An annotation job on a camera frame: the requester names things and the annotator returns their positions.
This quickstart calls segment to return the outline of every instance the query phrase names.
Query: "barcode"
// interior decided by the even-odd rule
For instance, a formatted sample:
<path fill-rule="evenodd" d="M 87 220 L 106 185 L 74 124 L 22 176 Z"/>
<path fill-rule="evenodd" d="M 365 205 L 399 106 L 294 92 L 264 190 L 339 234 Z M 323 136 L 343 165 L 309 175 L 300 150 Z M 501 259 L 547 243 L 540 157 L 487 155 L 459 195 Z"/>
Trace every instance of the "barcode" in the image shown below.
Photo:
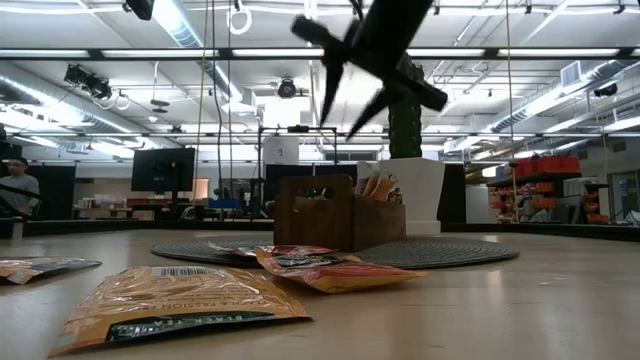
<path fill-rule="evenodd" d="M 206 274 L 219 274 L 219 273 L 220 273 L 219 269 L 210 269 L 210 268 L 196 267 L 196 266 L 151 268 L 151 275 L 154 275 L 154 276 L 191 276 L 191 275 L 206 275 Z"/>

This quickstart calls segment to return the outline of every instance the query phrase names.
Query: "white vase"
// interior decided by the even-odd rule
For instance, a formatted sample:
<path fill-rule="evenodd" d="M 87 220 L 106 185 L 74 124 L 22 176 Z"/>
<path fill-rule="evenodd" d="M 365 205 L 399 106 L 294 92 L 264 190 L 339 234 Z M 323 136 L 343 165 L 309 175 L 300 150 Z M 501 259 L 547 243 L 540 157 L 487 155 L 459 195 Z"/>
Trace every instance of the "white vase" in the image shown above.
<path fill-rule="evenodd" d="M 407 236 L 440 234 L 437 216 L 444 167 L 443 162 L 422 158 L 378 162 L 378 170 L 387 171 L 398 179 L 406 208 Z"/>

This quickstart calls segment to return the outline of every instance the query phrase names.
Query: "black curtain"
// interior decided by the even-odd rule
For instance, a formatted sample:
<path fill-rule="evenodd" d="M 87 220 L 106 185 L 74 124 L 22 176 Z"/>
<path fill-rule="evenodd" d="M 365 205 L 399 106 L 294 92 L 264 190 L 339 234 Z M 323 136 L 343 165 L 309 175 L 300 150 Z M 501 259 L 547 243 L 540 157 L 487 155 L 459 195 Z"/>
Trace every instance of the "black curtain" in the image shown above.
<path fill-rule="evenodd" d="M 462 165 L 445 165 L 438 220 L 443 223 L 467 222 L 467 195 Z"/>
<path fill-rule="evenodd" d="M 30 166 L 27 174 L 38 179 L 42 202 L 38 217 L 46 220 L 71 220 L 75 166 Z"/>

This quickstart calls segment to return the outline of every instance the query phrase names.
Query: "cactus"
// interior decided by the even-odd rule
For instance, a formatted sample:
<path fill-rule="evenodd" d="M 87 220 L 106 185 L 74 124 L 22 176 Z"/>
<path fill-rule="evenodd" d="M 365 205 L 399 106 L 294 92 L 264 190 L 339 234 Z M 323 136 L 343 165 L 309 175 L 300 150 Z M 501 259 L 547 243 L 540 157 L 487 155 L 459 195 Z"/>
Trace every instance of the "cactus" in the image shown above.
<path fill-rule="evenodd" d="M 415 65 L 409 55 L 400 60 L 398 69 L 423 82 L 424 71 Z M 409 89 L 396 86 L 394 91 L 400 93 L 401 100 L 389 106 L 389 152 L 392 159 L 422 157 L 422 109 L 415 95 Z"/>

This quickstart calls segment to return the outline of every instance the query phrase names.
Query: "computer monitor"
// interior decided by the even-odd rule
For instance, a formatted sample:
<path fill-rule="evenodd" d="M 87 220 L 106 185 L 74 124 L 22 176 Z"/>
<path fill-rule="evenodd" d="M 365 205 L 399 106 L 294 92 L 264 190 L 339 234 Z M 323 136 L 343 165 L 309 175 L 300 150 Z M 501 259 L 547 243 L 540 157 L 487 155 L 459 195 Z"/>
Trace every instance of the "computer monitor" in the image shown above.
<path fill-rule="evenodd" d="M 137 150 L 131 191 L 193 191 L 195 149 Z"/>

